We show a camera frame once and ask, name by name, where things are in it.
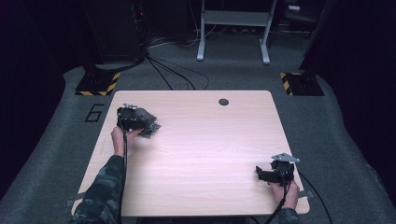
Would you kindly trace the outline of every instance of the table leg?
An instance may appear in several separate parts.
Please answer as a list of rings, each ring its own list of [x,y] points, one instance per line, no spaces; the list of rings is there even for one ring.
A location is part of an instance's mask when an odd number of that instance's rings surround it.
[[[262,62],[264,64],[270,64],[270,57],[268,55],[268,49],[267,49],[267,39],[268,39],[268,35],[270,33],[271,23],[272,23],[272,20],[274,17],[276,2],[277,2],[277,0],[274,0],[271,5],[271,9],[268,13],[268,19],[267,19],[267,24],[265,26],[265,31],[262,36],[262,39],[260,39],[260,41],[259,41],[260,49],[262,50]]]
[[[201,40],[199,41],[197,61],[204,60],[205,53],[205,0],[202,0],[201,6]]]

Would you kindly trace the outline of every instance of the person's right hand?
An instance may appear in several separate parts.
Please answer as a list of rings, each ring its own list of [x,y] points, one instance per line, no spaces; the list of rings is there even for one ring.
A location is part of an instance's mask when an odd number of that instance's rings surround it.
[[[277,203],[283,199],[284,196],[284,187],[279,186],[277,183],[269,183],[275,196],[275,200]],[[289,189],[288,194],[286,195],[286,201],[283,204],[282,208],[292,208],[296,209],[300,187],[296,184],[294,180],[292,180],[287,186],[286,189]]]

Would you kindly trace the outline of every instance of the gray carpet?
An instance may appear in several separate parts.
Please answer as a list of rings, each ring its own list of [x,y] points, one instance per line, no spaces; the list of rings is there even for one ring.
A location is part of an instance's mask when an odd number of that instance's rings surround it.
[[[302,161],[298,168],[319,191],[333,223],[394,223],[395,208],[375,171],[346,132],[332,89],[320,77],[324,97],[290,97],[283,88],[279,73],[299,71],[307,39],[277,35],[269,49],[271,64],[263,65],[258,38],[234,35],[208,40],[203,62],[196,61],[198,43],[189,48],[162,45],[148,51],[153,57],[205,74],[210,80],[208,90],[270,91],[291,151]],[[204,77],[168,65],[188,77],[197,90],[205,86]],[[76,96],[75,87],[83,75],[82,68],[64,74],[63,99],[34,153],[2,199],[0,223],[65,223],[70,218],[70,208],[64,204],[78,192],[114,94]],[[164,75],[175,90],[187,89],[182,78]],[[120,90],[169,88],[145,60],[121,73],[115,91]],[[103,104],[96,107],[103,112],[99,121],[84,122],[94,104]],[[318,197],[309,202],[311,209],[301,216],[302,222],[329,223]],[[257,219],[263,223],[267,217]],[[134,222],[134,218],[125,221]]]

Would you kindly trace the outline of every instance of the equipment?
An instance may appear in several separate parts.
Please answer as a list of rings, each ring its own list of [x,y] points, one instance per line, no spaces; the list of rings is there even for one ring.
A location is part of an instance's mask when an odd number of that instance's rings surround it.
[[[256,166],[259,179],[266,182],[279,183],[280,186],[288,185],[294,179],[294,164],[291,164],[290,161],[299,162],[300,160],[286,153],[275,155],[272,158],[274,159],[271,162],[273,172],[264,171],[259,166]]]
[[[139,135],[150,138],[152,133],[161,128],[161,125],[154,122],[157,118],[144,108],[137,107],[137,105],[123,105],[125,107],[117,109],[117,126],[124,131],[143,129]]]

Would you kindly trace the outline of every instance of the metal bracket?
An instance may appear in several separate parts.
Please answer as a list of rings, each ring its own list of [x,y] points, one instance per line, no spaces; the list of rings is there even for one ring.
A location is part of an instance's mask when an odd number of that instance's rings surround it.
[[[281,153],[278,155],[275,155],[272,157],[272,159],[276,161],[294,161],[294,162],[300,162],[300,159],[292,157],[291,155],[287,153]]]
[[[314,194],[314,192],[312,192],[311,190],[303,190],[299,192],[298,197],[299,198],[313,198],[316,195]]]
[[[130,105],[130,104],[123,104],[126,108],[130,108],[130,109],[132,109],[132,108],[137,108],[137,105]]]

